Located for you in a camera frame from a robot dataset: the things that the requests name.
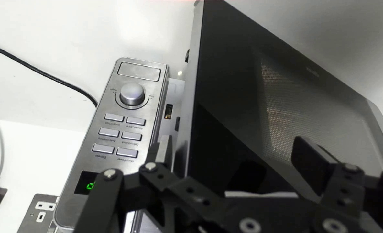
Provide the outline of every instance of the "silver knob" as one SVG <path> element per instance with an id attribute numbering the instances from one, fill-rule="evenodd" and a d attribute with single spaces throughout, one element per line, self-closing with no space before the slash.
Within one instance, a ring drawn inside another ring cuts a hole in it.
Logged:
<path id="1" fill-rule="evenodd" d="M 137 83 L 127 83 L 121 88 L 119 100 L 128 107 L 140 105 L 145 99 L 144 88 Z"/>

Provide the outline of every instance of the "screw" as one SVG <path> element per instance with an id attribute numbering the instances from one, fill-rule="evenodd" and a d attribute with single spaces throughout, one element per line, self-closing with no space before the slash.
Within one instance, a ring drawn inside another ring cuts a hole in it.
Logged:
<path id="1" fill-rule="evenodd" d="M 262 226 L 255 219 L 242 219 L 240 223 L 240 228 L 244 233 L 260 233 Z"/>
<path id="2" fill-rule="evenodd" d="M 338 201 L 338 205 L 341 206 L 350 206 L 350 205 L 354 205 L 355 202 L 350 198 L 342 198 Z"/>
<path id="3" fill-rule="evenodd" d="M 115 170 L 106 170 L 104 173 L 104 176 L 106 176 L 108 179 L 113 179 L 115 176 L 117 171 Z"/>
<path id="4" fill-rule="evenodd" d="M 335 219 L 326 219 L 322 222 L 322 228 L 328 233 L 348 233 L 347 227 Z"/>
<path id="5" fill-rule="evenodd" d="M 202 226 L 200 226 L 197 230 L 200 231 L 200 233 L 207 233 L 207 231 Z"/>
<path id="6" fill-rule="evenodd" d="M 144 167 L 145 167 L 149 173 L 157 170 L 157 165 L 156 165 L 156 163 L 146 163 Z"/>
<path id="7" fill-rule="evenodd" d="M 347 171 L 350 171 L 350 173 L 357 173 L 357 171 L 360 171 L 360 169 L 359 169 L 357 166 L 348 165 L 348 163 L 344 165 L 344 169 L 346 169 Z"/>

